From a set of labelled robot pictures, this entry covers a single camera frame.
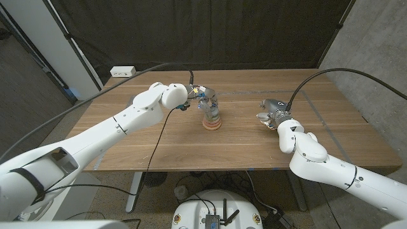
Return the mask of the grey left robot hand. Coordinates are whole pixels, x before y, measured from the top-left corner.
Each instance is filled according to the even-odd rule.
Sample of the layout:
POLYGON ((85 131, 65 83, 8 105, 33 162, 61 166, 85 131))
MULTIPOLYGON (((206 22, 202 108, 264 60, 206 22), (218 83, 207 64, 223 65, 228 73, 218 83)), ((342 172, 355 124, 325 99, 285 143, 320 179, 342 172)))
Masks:
POLYGON ((190 107, 190 101, 198 100, 198 108, 201 109, 207 121, 216 121, 219 118, 219 108, 216 92, 202 85, 186 85, 188 97, 184 104, 181 104, 177 109, 183 111, 190 107))

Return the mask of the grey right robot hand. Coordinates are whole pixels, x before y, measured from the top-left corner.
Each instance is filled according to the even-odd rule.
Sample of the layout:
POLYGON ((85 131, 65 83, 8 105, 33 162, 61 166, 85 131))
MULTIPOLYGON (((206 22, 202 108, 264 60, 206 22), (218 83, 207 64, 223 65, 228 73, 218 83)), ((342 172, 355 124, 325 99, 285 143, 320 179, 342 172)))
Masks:
POLYGON ((270 129, 277 129, 277 127, 286 120, 291 120, 289 111, 286 111, 287 104, 275 99, 265 99, 260 102, 259 106, 265 112, 258 113, 256 117, 260 122, 270 129))

